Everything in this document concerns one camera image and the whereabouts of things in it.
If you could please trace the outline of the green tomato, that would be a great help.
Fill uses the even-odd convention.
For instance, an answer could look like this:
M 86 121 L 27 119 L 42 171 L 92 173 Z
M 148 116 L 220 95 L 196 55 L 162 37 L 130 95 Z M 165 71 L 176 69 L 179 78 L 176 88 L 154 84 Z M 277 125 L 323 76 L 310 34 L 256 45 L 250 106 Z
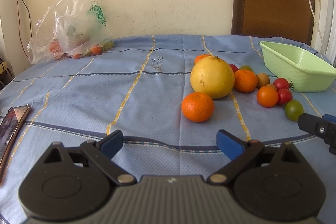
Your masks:
M 284 105 L 286 117 L 291 121 L 298 121 L 299 117 L 304 113 L 302 104 L 298 100 L 291 100 Z
M 252 71 L 253 72 L 253 69 L 250 66 L 248 66 L 248 65 L 243 65 L 239 69 L 240 70 L 248 70 L 248 71 Z

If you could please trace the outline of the white door frame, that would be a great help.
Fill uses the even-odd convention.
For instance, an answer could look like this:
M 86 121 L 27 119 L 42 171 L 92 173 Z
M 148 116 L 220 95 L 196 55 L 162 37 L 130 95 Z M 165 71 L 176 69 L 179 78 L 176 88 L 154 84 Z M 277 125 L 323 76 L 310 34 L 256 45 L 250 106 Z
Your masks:
M 315 48 L 335 65 L 335 0 L 319 0 L 318 30 Z

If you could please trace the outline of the green tomato front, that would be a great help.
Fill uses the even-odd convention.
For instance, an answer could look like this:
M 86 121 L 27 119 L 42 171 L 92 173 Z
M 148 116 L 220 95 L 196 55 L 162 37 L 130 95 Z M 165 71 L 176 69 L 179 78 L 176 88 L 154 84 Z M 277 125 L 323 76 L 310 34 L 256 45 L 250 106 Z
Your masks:
M 291 100 L 284 105 L 286 117 L 291 121 L 298 121 L 299 117 L 304 113 L 302 104 L 298 100 Z

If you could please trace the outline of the orange tangerine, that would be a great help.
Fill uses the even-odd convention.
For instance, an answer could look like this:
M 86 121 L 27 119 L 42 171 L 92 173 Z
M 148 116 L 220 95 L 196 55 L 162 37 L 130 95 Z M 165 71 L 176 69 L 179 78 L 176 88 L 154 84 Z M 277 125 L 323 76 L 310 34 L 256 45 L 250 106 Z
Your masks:
M 215 110 L 213 99 L 206 93 L 193 92 L 185 96 L 181 104 L 182 114 L 192 122 L 205 122 Z
M 234 88 L 242 93 L 253 92 L 258 84 L 257 76 L 250 70 L 239 69 L 234 73 Z
M 210 56 L 211 56 L 211 54 L 198 55 L 197 57 L 195 57 L 194 64 L 197 64 L 199 61 L 201 61 L 205 57 L 210 57 Z

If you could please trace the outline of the smartphone in gold case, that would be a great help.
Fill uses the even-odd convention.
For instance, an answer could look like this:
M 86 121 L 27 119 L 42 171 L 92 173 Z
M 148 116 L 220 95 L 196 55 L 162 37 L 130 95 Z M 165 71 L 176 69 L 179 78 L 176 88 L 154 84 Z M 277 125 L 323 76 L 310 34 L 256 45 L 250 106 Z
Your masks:
M 29 104 L 11 107 L 1 122 L 1 181 L 15 139 L 30 112 Z

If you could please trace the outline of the red cherry tomato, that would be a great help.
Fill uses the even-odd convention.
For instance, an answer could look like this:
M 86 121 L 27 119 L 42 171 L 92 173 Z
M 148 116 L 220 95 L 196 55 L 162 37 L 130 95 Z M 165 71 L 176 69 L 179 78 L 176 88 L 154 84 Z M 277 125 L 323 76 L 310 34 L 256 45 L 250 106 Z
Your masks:
M 290 83 L 287 79 L 285 78 L 277 78 L 274 80 L 273 85 L 276 87 L 277 90 L 280 89 L 292 89 L 293 84 Z
M 293 99 L 293 95 L 289 89 L 280 89 L 277 91 L 278 101 L 277 104 L 282 106 Z

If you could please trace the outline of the blue checked tablecloth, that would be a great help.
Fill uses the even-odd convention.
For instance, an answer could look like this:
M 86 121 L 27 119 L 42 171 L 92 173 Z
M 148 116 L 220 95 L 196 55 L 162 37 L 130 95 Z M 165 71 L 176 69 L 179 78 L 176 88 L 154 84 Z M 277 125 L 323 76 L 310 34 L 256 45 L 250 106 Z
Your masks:
M 326 186 L 319 219 L 335 223 L 335 156 L 322 139 L 288 120 L 281 107 L 264 108 L 255 93 L 234 92 L 215 101 L 205 123 L 181 114 L 181 102 L 192 92 L 195 57 L 207 52 L 267 73 L 259 38 L 161 35 L 117 39 L 100 56 L 38 64 L 15 77 L 1 91 L 1 115 L 13 106 L 29 104 L 32 110 L 1 183 L 1 223 L 25 220 L 19 186 L 53 141 L 76 147 L 103 138 L 108 125 L 125 136 L 114 162 L 136 177 L 210 175 L 229 162 L 215 145 L 220 129 L 268 145 L 290 140 Z

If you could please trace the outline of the light green plastic basket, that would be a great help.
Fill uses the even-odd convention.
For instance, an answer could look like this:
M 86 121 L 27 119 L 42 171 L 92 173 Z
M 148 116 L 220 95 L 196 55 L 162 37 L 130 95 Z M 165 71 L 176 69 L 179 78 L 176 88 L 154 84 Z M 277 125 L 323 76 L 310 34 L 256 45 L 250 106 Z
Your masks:
M 335 67 L 290 44 L 260 42 L 265 67 L 293 83 L 297 92 L 324 92 L 335 80 Z

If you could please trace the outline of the brown kiwi fruit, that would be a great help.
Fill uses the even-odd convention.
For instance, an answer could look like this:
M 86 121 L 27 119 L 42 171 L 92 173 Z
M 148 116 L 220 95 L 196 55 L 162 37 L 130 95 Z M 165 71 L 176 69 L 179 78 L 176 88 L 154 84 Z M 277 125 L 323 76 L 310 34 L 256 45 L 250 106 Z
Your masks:
M 266 73 L 259 73 L 257 74 L 257 88 L 261 88 L 263 86 L 267 86 L 270 83 L 269 76 Z

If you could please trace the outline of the small orange tomato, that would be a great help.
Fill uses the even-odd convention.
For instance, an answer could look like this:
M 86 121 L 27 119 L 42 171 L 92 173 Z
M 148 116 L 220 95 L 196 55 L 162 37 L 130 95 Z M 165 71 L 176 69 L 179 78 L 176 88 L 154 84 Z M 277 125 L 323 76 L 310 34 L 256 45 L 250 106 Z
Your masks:
M 257 102 L 263 107 L 273 107 L 277 104 L 278 93 L 269 86 L 261 87 L 257 92 Z

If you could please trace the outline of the green tomato back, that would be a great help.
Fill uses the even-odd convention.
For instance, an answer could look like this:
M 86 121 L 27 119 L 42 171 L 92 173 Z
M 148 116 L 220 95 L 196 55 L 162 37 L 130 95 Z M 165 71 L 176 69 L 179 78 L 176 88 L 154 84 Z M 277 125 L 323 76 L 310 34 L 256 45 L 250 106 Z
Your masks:
M 248 70 L 248 71 L 252 71 L 253 72 L 253 69 L 250 66 L 248 66 L 248 65 L 243 65 L 239 69 L 240 70 Z

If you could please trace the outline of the orange fruit in bag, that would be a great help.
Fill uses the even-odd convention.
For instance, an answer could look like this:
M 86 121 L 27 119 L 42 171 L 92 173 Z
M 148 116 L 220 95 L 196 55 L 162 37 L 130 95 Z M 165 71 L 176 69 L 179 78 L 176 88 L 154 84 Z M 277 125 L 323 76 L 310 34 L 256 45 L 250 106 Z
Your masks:
M 100 45 L 96 45 L 90 49 L 91 55 L 100 55 L 104 52 L 104 49 Z

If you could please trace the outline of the clear plastic bag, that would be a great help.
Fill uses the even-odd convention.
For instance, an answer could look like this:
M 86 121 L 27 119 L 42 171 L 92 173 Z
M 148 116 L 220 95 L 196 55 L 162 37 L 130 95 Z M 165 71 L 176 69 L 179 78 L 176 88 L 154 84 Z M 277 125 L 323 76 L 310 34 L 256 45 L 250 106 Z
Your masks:
M 30 63 L 37 64 L 91 56 L 90 49 L 96 45 L 104 52 L 114 46 L 112 28 L 106 22 L 100 3 L 97 0 L 59 0 L 37 21 L 27 51 Z

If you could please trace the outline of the large yellow grapefruit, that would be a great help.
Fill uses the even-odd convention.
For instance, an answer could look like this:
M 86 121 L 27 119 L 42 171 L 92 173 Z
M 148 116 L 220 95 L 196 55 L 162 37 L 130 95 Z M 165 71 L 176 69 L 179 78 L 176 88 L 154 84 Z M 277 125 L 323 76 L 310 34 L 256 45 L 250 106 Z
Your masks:
M 194 92 L 221 99 L 232 92 L 235 77 L 231 67 L 218 56 L 207 56 L 192 68 L 190 84 Z

